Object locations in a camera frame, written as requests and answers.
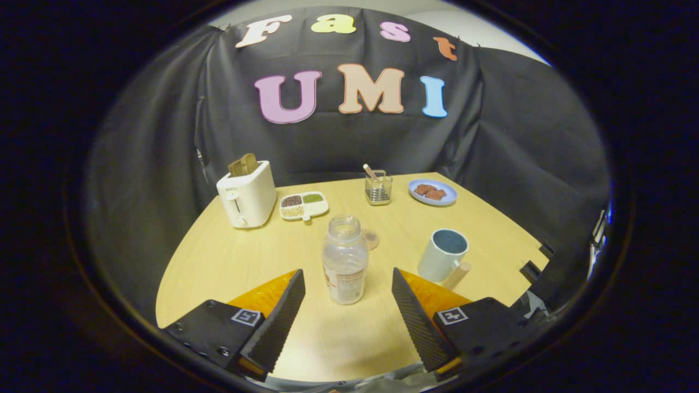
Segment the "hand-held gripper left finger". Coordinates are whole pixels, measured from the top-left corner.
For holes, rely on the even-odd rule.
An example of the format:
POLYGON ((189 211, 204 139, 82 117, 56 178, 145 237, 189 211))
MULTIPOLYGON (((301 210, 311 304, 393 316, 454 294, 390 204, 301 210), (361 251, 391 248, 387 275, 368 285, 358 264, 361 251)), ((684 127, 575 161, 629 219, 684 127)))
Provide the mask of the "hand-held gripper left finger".
POLYGON ((275 369, 305 293, 304 271, 295 269, 232 301, 203 301, 164 331, 219 368, 264 382, 275 369))

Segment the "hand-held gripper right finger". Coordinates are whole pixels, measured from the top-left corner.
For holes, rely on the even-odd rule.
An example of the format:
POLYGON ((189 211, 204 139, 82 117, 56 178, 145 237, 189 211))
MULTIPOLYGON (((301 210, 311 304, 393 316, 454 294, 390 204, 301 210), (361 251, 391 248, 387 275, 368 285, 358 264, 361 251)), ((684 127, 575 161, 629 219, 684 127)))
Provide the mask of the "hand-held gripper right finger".
POLYGON ((392 294, 427 372, 472 376, 525 347, 537 324, 492 297, 471 301, 394 268, 392 294))

